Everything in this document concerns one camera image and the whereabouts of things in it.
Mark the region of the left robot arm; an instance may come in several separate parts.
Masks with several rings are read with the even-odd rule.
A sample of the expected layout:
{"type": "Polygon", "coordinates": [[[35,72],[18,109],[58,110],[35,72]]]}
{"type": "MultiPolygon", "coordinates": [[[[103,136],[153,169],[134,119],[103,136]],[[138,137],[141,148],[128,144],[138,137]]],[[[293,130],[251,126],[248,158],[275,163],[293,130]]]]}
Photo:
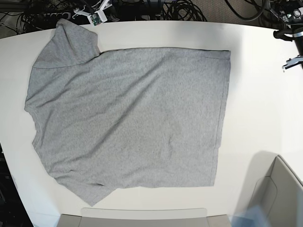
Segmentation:
{"type": "Polygon", "coordinates": [[[303,1],[270,0],[268,9],[286,26],[274,31],[274,38],[294,41],[299,55],[303,55],[303,1]]]}

